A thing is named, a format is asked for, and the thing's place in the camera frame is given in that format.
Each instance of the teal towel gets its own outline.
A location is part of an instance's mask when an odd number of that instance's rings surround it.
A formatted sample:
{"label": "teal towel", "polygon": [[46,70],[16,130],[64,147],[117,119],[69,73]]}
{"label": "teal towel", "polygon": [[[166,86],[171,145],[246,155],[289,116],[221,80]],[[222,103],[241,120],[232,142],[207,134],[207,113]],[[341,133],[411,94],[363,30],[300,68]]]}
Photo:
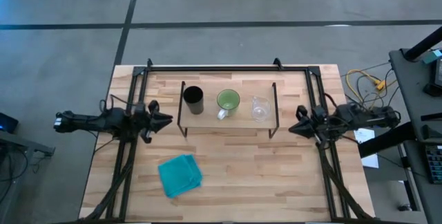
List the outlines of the teal towel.
{"label": "teal towel", "polygon": [[164,193],[174,198],[201,186],[202,174],[193,155],[181,155],[158,166]]}

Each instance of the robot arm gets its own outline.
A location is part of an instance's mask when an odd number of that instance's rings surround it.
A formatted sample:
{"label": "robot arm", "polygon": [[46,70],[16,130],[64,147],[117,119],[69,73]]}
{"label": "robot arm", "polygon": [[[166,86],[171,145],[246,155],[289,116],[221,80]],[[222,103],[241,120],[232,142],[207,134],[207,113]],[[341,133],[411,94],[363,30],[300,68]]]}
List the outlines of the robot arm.
{"label": "robot arm", "polygon": [[323,107],[316,106],[312,109],[310,118],[305,106],[298,106],[296,117],[299,122],[289,128],[290,132],[306,138],[319,136],[333,142],[346,131],[375,126],[393,128],[400,122],[396,111],[390,106],[374,107],[368,111],[354,103],[337,106],[332,115],[327,115]]}
{"label": "robot arm", "polygon": [[144,103],[134,104],[133,113],[121,108],[106,109],[99,116],[74,114],[72,111],[57,113],[54,129],[59,133],[69,133],[76,130],[106,132],[114,138],[136,138],[140,136],[146,143],[151,142],[151,131],[157,133],[166,125],[172,123],[172,116],[160,113],[160,106],[153,100],[146,111]]}

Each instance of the butcher block tabletop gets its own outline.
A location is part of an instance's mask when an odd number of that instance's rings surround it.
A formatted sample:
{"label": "butcher block tabletop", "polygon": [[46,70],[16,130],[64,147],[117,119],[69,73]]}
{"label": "butcher block tabletop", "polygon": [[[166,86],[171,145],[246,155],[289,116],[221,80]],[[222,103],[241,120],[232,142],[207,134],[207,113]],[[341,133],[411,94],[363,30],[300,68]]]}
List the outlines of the butcher block tabletop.
{"label": "butcher block tabletop", "polygon": [[[337,104],[344,104],[345,96],[338,66],[319,66],[325,92]],[[132,70],[133,66],[115,67],[110,94],[127,99]],[[319,102],[316,82],[314,77],[312,79],[316,101]],[[269,139],[267,129],[241,127],[189,128],[185,138],[177,126],[182,81],[187,86],[212,86],[220,91],[234,85],[240,95],[241,90],[246,91],[248,88],[262,87],[270,90],[275,82],[280,128],[272,139]],[[140,84],[137,84],[135,99],[138,98]],[[160,103],[160,112],[174,118],[170,125],[159,133],[152,134],[152,143],[145,144],[141,138],[138,140],[126,221],[329,221],[323,173],[315,140],[297,136],[287,130],[298,122],[295,117],[298,105],[302,104],[310,109],[303,72],[150,72],[144,101],[148,104],[151,100]],[[327,105],[333,113],[332,104],[328,102]],[[115,106],[126,107],[118,101],[115,101]],[[96,145],[100,147],[111,139],[109,134],[101,133]],[[106,145],[93,156],[79,217],[90,214],[108,191],[118,142],[116,140]],[[361,207],[374,216],[357,145],[342,139],[336,146],[345,186]],[[195,156],[203,174],[202,186],[170,199],[164,195],[158,165],[182,154]],[[115,202],[115,215],[119,212],[123,187],[120,188]],[[334,200],[340,213],[335,187]]]}

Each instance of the concrete floor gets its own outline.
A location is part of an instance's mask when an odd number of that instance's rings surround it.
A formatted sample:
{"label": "concrete floor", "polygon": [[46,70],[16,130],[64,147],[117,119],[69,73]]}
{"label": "concrete floor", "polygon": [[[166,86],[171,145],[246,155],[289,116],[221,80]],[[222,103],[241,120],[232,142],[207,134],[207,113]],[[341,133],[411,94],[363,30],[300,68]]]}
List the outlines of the concrete floor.
{"label": "concrete floor", "polygon": [[[441,0],[137,0],[133,22],[330,21],[438,19]],[[0,24],[124,23],[129,0],[0,0]],[[341,73],[388,61],[438,26],[218,28],[131,30],[123,64],[338,64]],[[77,218],[94,138],[58,134],[55,113],[98,114],[121,30],[1,30],[0,112],[20,120],[18,134],[55,145],[52,160],[28,171],[14,223]],[[389,65],[370,70],[385,76]],[[371,90],[364,84],[364,91]],[[401,94],[392,106],[407,120]],[[398,214],[401,186],[368,178],[377,217],[424,223]]]}

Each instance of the black metal frame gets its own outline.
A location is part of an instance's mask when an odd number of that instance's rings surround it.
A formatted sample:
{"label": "black metal frame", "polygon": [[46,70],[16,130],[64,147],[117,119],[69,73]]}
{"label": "black metal frame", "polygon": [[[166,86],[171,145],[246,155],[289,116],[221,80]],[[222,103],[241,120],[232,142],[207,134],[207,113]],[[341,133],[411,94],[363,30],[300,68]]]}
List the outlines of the black metal frame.
{"label": "black metal frame", "polygon": [[[314,94],[314,88],[313,83],[311,80],[311,76],[314,76],[316,78],[317,86],[318,86],[318,94],[319,94],[319,101],[320,105],[324,107],[324,109],[327,109],[327,103],[325,99],[325,92],[323,87],[323,82],[320,74],[320,68],[319,66],[283,66],[280,63],[280,60],[278,58],[275,59],[273,62],[273,66],[153,66],[151,60],[148,61],[147,66],[136,66],[133,69],[133,76],[131,80],[131,86],[129,89],[129,95],[128,95],[128,106],[126,107],[127,111],[131,110],[131,103],[133,103],[133,98],[135,94],[135,87],[137,84],[137,78],[139,75],[143,75],[142,78],[142,85],[140,89],[140,96],[139,96],[139,102],[144,101],[144,94],[146,92],[146,85],[147,85],[147,77],[149,72],[171,72],[171,71],[299,71],[303,72],[305,74],[306,78],[306,84],[307,84],[307,91],[309,93],[309,101],[311,104],[311,107],[316,106],[316,99]],[[185,82],[182,82],[181,86],[181,94],[184,90]],[[276,83],[272,84],[273,91],[276,96]],[[276,103],[276,114],[278,117],[278,106]],[[187,135],[187,128],[183,130],[180,125],[178,125],[180,128],[180,131],[184,136]],[[271,130],[269,130],[269,135],[273,136],[274,133],[278,130],[276,128],[273,133]],[[126,164],[122,168],[123,163],[123,154],[124,154],[124,148],[126,146],[126,143],[130,143],[130,151],[129,155],[126,161]],[[339,157],[338,152],[336,150],[336,145],[334,143],[330,143],[330,151],[331,151],[331,159],[333,162],[333,171],[335,173],[335,177],[339,179],[339,181],[342,182],[343,186],[343,177],[340,170],[339,165]],[[128,204],[128,195],[129,190],[131,186],[131,177],[132,177],[132,170],[133,170],[133,164],[135,162],[135,151],[137,147],[137,140],[122,140],[120,141],[118,152],[117,152],[117,160],[115,161],[115,169],[113,174],[113,180],[111,188],[109,189],[108,193],[106,194],[105,198],[101,201],[99,204],[99,212],[94,216],[94,218],[86,218],[86,223],[122,223],[126,219],[126,210],[127,210],[127,204]],[[327,159],[327,156],[325,154],[324,149],[318,149],[319,157],[321,161],[321,169],[323,171],[323,178],[324,178],[324,186],[325,186],[325,193],[327,197],[327,204],[329,208],[329,214],[331,222],[337,222],[337,223],[393,223],[393,222],[385,222],[380,221],[376,219],[354,219],[351,218],[349,215],[349,208],[348,204],[346,203],[344,197],[342,194],[340,194],[340,202],[343,209],[343,217],[338,217],[336,213],[336,206],[334,202],[334,196],[332,191],[332,184],[330,182],[329,175],[325,172],[324,163],[323,160]],[[120,205],[119,210],[119,216],[117,218],[113,217],[113,208],[115,206],[115,195],[117,193],[117,190],[121,184],[124,183],[124,190],[122,193],[122,204]],[[99,219],[99,217],[102,215],[104,210],[107,208],[106,212],[106,218],[105,219]]]}
{"label": "black metal frame", "polygon": [[[181,127],[181,111],[182,111],[182,99],[183,99],[183,93],[184,93],[184,86],[186,86],[186,82],[181,82],[181,93],[180,93],[180,105],[178,106],[178,120],[177,120],[177,125],[178,128],[180,128],[180,131],[182,133],[182,135],[187,138],[187,127],[184,128],[184,130]],[[271,129],[269,129],[269,138],[272,138],[276,131],[279,129],[279,111],[278,111],[278,96],[277,96],[277,90],[276,90],[276,83],[274,82],[271,87],[273,88],[273,94],[275,97],[275,118],[276,118],[276,128],[271,131]]]}

